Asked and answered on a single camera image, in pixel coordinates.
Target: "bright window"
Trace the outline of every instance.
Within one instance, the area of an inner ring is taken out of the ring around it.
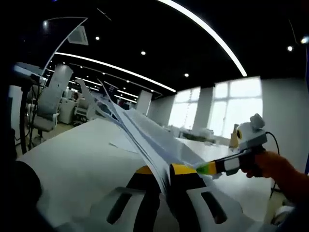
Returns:
[[[169,117],[169,125],[192,129],[197,112],[197,102],[201,88],[192,88],[177,93]]]
[[[234,124],[249,122],[256,113],[263,116],[260,77],[218,83],[214,89],[208,127],[214,135],[230,138]]]

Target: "led light strip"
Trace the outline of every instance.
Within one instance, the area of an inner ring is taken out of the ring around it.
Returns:
[[[166,4],[166,5],[174,8],[175,10],[181,12],[182,14],[184,14],[185,16],[187,16],[188,18],[190,18],[194,22],[196,22],[206,32],[208,32],[208,34],[211,35],[215,39],[215,41],[217,41],[217,43],[224,49],[224,51],[230,56],[232,61],[235,63],[235,65],[237,66],[237,68],[241,72],[242,76],[247,76],[246,71],[244,70],[243,66],[241,65],[240,61],[237,59],[235,54],[232,52],[232,50],[227,46],[227,44],[223,41],[223,39],[221,39],[221,37],[210,26],[207,25],[207,23],[205,23],[202,19],[197,17],[194,13],[187,10],[183,6],[175,3],[174,1],[171,1],[171,0],[158,0],[158,1],[160,1],[164,4]]]
[[[98,85],[98,86],[102,86],[101,84],[93,82],[93,81],[88,81],[88,80],[85,80],[85,79],[82,79],[82,80],[86,81],[86,82],[89,82],[89,83],[92,83],[92,84],[95,84],[95,85]]]
[[[96,88],[92,88],[92,87],[88,87],[88,88],[91,88],[91,89],[93,89],[93,90],[95,90],[95,91],[98,91],[98,89],[96,89]]]
[[[57,55],[63,55],[63,56],[68,56],[68,57],[79,58],[79,59],[84,59],[84,60],[91,61],[91,62],[94,62],[94,63],[97,63],[97,64],[102,64],[102,65],[105,65],[105,66],[107,66],[107,67],[110,67],[110,68],[113,68],[113,69],[117,69],[117,70],[123,71],[123,72],[125,72],[125,73],[131,74],[131,75],[134,75],[134,76],[137,76],[137,77],[139,77],[139,78],[141,78],[141,79],[144,79],[144,80],[149,81],[149,82],[151,82],[151,83],[154,83],[154,84],[156,84],[156,85],[158,85],[158,86],[161,86],[161,87],[163,87],[163,88],[166,88],[166,89],[168,89],[168,90],[170,90],[170,91],[172,91],[172,92],[176,92],[176,90],[174,90],[174,89],[172,89],[172,88],[170,88],[170,87],[168,87],[168,86],[165,86],[164,84],[161,84],[161,83],[159,83],[159,82],[156,82],[156,81],[154,81],[154,80],[152,80],[152,79],[149,79],[149,78],[147,78],[147,77],[145,77],[145,76],[139,75],[139,74],[137,74],[137,73],[135,73],[135,72],[131,72],[131,71],[129,71],[129,70],[126,70],[126,69],[123,69],[123,68],[119,68],[119,67],[117,67],[117,66],[114,66],[114,65],[111,65],[111,64],[102,62],[102,61],[98,61],[98,60],[90,59],[90,58],[86,58],[86,57],[81,57],[81,56],[77,56],[77,55],[73,55],[73,54],[68,54],[68,53],[56,52],[55,54],[57,54]]]
[[[121,90],[117,90],[118,92],[121,92],[121,93],[124,93],[124,94],[127,94],[129,96],[132,96],[132,97],[135,97],[135,98],[138,98],[138,96],[136,95],[133,95],[133,94],[130,94],[130,93],[127,93],[127,92],[124,92],[124,91],[121,91]]]
[[[120,97],[120,96],[118,96],[118,95],[114,95],[115,97],[118,97],[118,98],[122,98],[122,99],[124,99],[124,100],[127,100],[127,101],[130,101],[130,102],[133,102],[133,103],[137,103],[136,101],[133,101],[133,100],[130,100],[130,99],[128,99],[128,98],[123,98],[123,97]]]

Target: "green tip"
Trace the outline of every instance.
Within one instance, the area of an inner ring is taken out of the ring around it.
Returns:
[[[209,174],[208,164],[199,166],[197,168],[197,173],[204,174],[204,175]]]

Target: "ceiling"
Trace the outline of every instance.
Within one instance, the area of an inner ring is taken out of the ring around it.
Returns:
[[[176,2],[217,32],[248,76],[304,77],[306,53],[300,40],[309,29],[309,18],[305,17],[309,15],[308,10],[306,12],[309,7],[306,8],[305,1],[290,4]],[[176,91],[210,87],[217,82],[243,77],[227,53],[204,29],[159,1],[104,0],[78,6],[59,0],[51,5],[43,19],[88,17],[83,26],[89,45],[71,44],[66,40],[58,52],[102,61]],[[293,46],[293,51],[287,51],[287,46]],[[99,78],[120,89],[125,87],[135,95],[142,89],[153,89],[154,98],[174,94],[134,75],[83,59],[55,55],[52,61],[49,64],[52,70],[57,63],[68,64],[74,71],[72,80],[80,77],[98,82]]]

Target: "table surface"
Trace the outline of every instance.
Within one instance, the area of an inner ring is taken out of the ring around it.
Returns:
[[[72,217],[88,216],[93,204],[114,188],[125,187],[135,171],[145,165],[139,154],[109,144],[123,134],[112,122],[95,119],[47,140],[19,158],[39,177],[43,193],[37,207],[53,226],[68,222]],[[205,161],[227,155],[225,146],[180,141]],[[247,179],[238,172],[233,176],[223,175],[214,184],[239,201],[246,215],[264,220],[270,180]],[[165,221],[164,230],[160,220]],[[168,231],[176,225],[166,203],[161,201],[154,230]]]

